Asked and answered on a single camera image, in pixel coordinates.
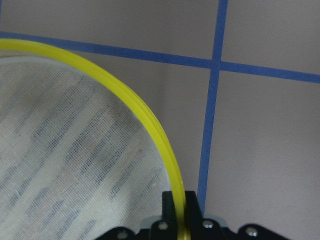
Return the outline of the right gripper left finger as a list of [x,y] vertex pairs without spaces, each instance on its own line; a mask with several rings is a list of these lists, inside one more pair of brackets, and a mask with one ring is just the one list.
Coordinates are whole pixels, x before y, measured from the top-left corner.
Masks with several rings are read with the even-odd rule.
[[152,223],[150,240],[176,240],[178,238],[178,222],[176,209],[171,191],[164,191],[161,195],[161,216]]

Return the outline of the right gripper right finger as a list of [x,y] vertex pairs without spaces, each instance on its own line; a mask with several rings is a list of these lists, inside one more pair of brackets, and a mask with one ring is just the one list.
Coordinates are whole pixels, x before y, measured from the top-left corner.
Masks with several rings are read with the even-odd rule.
[[191,240],[222,240],[223,232],[219,223],[202,214],[196,193],[185,191],[185,223]]

